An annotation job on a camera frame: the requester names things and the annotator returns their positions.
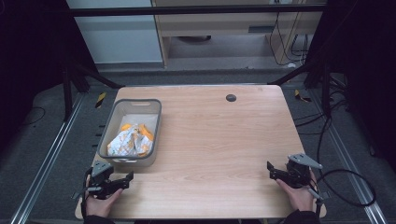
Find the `black frame crossbar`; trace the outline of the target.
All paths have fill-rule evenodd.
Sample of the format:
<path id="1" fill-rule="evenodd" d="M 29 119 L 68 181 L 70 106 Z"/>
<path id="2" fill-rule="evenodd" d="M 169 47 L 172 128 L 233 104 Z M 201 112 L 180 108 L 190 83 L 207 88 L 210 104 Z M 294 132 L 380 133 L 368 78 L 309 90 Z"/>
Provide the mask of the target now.
<path id="1" fill-rule="evenodd" d="M 324 11 L 326 4 L 300 5 L 232 5 L 232 6 L 186 6 L 186 7 L 117 7 L 117 8 L 77 8 L 66 10 L 74 17 L 95 16 L 146 16 L 183 14 L 229 14 L 229 13 L 272 13 L 272 12 L 318 12 Z"/>

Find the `aluminium floor rail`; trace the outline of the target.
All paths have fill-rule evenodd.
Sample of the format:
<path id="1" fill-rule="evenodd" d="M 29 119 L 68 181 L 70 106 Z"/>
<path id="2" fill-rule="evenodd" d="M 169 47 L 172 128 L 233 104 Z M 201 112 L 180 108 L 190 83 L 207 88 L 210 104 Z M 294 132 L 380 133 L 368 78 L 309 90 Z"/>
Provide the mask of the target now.
<path id="1" fill-rule="evenodd" d="M 75 120 L 78 115 L 81 105 L 84 101 L 85 93 L 78 93 L 76 101 L 72 105 L 72 111 L 68 119 L 66 119 L 59 132 L 57 133 L 55 139 L 53 140 L 49 152 L 47 153 L 45 159 L 42 161 L 35 178 L 27 190 L 23 200 L 21 201 L 18 209 L 15 211 L 13 217 L 11 218 L 9 224 L 25 224 L 31 211 L 40 195 L 47 179 L 52 170 L 54 163 L 56 162 L 58 155 L 64 145 L 64 141 L 68 136 Z"/>
<path id="2" fill-rule="evenodd" d="M 357 193 L 360 203 L 368 203 L 373 201 L 371 205 L 364 207 L 367 217 L 372 224 L 389 224 L 381 208 L 376 202 L 375 196 L 370 190 L 368 182 L 363 180 L 361 177 L 355 176 L 355 173 L 360 174 L 361 172 L 358 166 L 352 160 L 350 154 L 347 152 L 347 147 L 333 123 L 328 126 L 328 130 L 330 139 L 334 145 L 334 150 L 343 164 L 343 168 L 351 171 L 351 174 L 349 174 L 349 180 L 353 186 L 353 189 Z"/>

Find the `black metal stand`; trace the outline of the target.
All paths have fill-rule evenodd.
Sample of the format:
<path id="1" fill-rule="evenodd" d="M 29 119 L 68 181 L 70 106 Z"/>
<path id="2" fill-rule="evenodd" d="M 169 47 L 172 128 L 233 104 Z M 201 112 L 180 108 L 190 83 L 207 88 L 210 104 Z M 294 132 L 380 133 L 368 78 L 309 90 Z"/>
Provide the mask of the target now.
<path id="1" fill-rule="evenodd" d="M 117 84 L 105 77 L 102 77 L 97 71 L 93 71 L 80 63 L 66 63 L 63 66 L 62 71 L 64 87 L 64 121 L 68 121 L 73 112 L 71 85 L 74 85 L 78 92 L 88 92 L 90 89 L 90 85 L 85 76 L 92 77 L 111 89 L 122 88 L 121 84 Z"/>
<path id="2" fill-rule="evenodd" d="M 269 85 L 281 86 L 288 80 L 291 80 L 302 73 L 307 73 L 304 80 L 304 86 L 308 89 L 316 87 L 321 83 L 321 109 L 325 116 L 329 118 L 331 116 L 331 105 L 330 105 L 330 88 L 331 88 L 331 64 L 320 61 L 311 61 L 304 65 L 294 69 L 285 76 L 269 82 Z"/>

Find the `person's right hand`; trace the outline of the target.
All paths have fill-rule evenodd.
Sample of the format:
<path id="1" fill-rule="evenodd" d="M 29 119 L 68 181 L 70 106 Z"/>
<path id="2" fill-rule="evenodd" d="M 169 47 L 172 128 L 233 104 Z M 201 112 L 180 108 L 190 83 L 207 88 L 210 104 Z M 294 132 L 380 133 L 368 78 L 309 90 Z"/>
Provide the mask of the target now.
<path id="1" fill-rule="evenodd" d="M 294 189 L 281 179 L 277 179 L 276 183 L 287 193 L 294 210 L 314 211 L 314 196 L 309 185 Z"/>

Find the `crumpled white orange wrapper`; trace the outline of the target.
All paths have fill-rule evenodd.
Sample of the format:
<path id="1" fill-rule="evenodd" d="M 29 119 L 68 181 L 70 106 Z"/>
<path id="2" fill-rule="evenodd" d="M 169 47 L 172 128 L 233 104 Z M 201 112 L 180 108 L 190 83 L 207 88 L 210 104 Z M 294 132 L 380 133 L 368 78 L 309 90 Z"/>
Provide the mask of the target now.
<path id="1" fill-rule="evenodd" d="M 109 156 L 144 157 L 152 150 L 154 135 L 143 123 L 126 123 L 107 145 Z"/>

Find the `white cabinet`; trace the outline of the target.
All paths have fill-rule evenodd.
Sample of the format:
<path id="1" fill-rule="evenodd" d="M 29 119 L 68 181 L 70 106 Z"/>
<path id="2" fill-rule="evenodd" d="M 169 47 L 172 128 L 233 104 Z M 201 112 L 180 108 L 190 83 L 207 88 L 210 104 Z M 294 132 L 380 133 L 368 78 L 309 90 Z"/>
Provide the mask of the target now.
<path id="1" fill-rule="evenodd" d="M 66 0 L 71 9 L 151 7 L 150 0 Z M 96 64 L 161 63 L 154 17 L 75 17 Z"/>

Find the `grey plastic basket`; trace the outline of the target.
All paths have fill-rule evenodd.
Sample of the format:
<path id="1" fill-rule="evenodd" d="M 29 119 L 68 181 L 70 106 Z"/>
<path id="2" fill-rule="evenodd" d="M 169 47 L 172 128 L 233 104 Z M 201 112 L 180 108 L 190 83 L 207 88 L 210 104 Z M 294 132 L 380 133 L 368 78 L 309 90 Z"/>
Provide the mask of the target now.
<path id="1" fill-rule="evenodd" d="M 112 107 L 104 133 L 97 148 L 97 155 L 112 163 L 115 167 L 150 166 L 156 159 L 157 133 L 161 124 L 162 104 L 156 99 L 121 99 Z M 119 134 L 120 128 L 126 124 L 143 123 L 154 135 L 152 150 L 147 156 L 109 156 L 107 145 Z"/>

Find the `light wooden desk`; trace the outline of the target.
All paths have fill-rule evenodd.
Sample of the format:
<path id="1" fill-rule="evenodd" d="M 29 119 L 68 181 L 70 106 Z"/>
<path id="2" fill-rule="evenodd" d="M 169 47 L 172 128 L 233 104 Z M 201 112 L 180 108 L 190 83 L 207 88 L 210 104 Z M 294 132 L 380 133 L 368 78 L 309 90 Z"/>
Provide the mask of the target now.
<path id="1" fill-rule="evenodd" d="M 299 5 L 324 4 L 326 0 L 150 0 L 155 7 Z M 318 27 L 319 12 L 272 12 L 230 14 L 157 15 L 159 36 L 247 35 L 267 36 L 278 63 L 291 59 L 291 45 L 297 35 L 312 35 Z"/>

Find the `person's left hand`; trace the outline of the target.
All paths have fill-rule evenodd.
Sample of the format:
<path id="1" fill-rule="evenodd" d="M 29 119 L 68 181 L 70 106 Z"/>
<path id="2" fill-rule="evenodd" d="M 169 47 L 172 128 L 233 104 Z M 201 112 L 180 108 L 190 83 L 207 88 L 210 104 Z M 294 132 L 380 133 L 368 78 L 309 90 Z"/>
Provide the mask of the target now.
<path id="1" fill-rule="evenodd" d="M 85 192 L 85 211 L 86 216 L 108 217 L 113 204 L 121 196 L 123 189 L 118 189 L 105 200 L 97 199 L 86 191 Z"/>

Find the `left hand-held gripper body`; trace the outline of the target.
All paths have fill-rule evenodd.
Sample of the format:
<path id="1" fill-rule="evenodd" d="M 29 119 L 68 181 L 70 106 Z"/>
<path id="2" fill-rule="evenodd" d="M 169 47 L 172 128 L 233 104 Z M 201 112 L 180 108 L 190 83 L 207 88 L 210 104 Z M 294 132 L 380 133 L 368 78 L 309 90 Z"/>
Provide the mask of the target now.
<path id="1" fill-rule="evenodd" d="M 83 180 L 82 190 L 75 192 L 72 198 L 77 199 L 88 191 L 97 199 L 106 199 L 117 191 L 114 188 L 114 184 L 118 183 L 117 180 L 110 179 L 113 172 L 114 167 L 110 163 L 95 161 L 93 166 L 86 172 L 87 180 Z"/>

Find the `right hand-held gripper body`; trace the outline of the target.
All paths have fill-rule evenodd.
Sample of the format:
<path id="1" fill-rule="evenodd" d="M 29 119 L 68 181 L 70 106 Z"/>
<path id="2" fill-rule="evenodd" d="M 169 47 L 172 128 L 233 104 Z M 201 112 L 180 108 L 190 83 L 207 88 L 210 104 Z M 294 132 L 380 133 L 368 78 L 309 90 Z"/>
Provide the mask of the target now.
<path id="1" fill-rule="evenodd" d="M 311 173 L 312 168 L 321 170 L 323 166 L 317 161 L 311 159 L 304 153 L 294 154 L 288 156 L 289 162 L 287 163 L 287 170 L 289 174 L 289 180 L 287 183 L 290 187 L 298 189 L 304 186 L 309 186 L 308 190 L 316 199 L 321 200 L 322 197 L 318 191 L 311 185 Z"/>

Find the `yellow black tape strip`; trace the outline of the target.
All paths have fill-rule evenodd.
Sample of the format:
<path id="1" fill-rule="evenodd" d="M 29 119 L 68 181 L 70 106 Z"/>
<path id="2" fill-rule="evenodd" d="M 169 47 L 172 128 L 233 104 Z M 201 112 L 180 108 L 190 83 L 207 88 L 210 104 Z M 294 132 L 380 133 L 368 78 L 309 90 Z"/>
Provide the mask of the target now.
<path id="1" fill-rule="evenodd" d="M 106 92 L 101 92 L 98 96 L 94 108 L 100 108 L 105 98 L 106 98 Z"/>
<path id="2" fill-rule="evenodd" d="M 303 102 L 307 102 L 307 103 L 312 102 L 311 98 L 303 97 L 298 90 L 294 90 L 294 97 L 295 97 L 295 99 L 303 101 Z"/>

